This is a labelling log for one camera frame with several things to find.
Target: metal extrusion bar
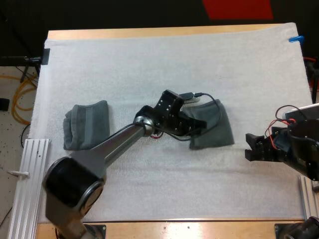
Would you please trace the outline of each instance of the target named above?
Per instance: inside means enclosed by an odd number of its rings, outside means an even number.
[[[34,239],[49,139],[26,139],[14,195],[8,239]]]
[[[309,217],[319,217],[319,196],[314,192],[313,186],[316,182],[313,182],[305,176],[300,176],[301,196],[304,206],[305,220]]]

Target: wooden board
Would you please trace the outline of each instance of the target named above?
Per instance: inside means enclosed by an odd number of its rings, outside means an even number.
[[[275,239],[278,222],[105,223],[107,239]],[[52,224],[39,224],[37,239],[56,239]]]
[[[206,33],[253,31],[273,27],[279,24],[252,24],[226,26],[193,26],[161,28],[127,28],[127,29],[91,29],[49,31],[50,40],[106,39],[148,36],[176,36]]]
[[[107,39],[127,37],[175,36],[261,30],[278,24],[92,29],[49,31],[48,39]],[[181,222],[109,222],[107,239],[275,239],[275,223],[301,222],[298,219],[231,219],[200,221],[180,219]],[[52,224],[39,224],[37,239],[56,239]]]

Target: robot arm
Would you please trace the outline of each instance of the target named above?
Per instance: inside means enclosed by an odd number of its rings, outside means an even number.
[[[143,136],[168,132],[176,136],[199,134],[206,122],[180,111],[194,94],[178,95],[164,91],[157,105],[144,106],[134,123],[124,127],[91,150],[75,151],[49,168],[43,186],[46,190],[46,217],[66,239],[102,239],[95,227],[81,219],[102,193],[106,168]]]

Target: gray cloth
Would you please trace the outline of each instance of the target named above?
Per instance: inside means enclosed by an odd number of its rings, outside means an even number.
[[[228,120],[228,116],[224,105],[220,100],[216,100],[220,111],[221,119],[216,127],[208,131],[202,136],[192,137],[189,148],[191,149],[201,149],[209,147],[222,147],[226,145],[234,144],[234,137],[231,131],[231,126]],[[203,120],[207,122],[207,129],[214,126],[219,120],[219,110],[217,105],[210,101],[208,103],[194,106],[194,107],[184,107],[183,111],[192,118],[197,120]]]
[[[90,149],[110,135],[109,108],[106,101],[89,106],[75,105],[63,121],[64,149]]]

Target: red object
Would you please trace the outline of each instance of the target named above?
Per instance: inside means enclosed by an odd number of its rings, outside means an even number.
[[[270,0],[203,0],[210,19],[273,19]]]

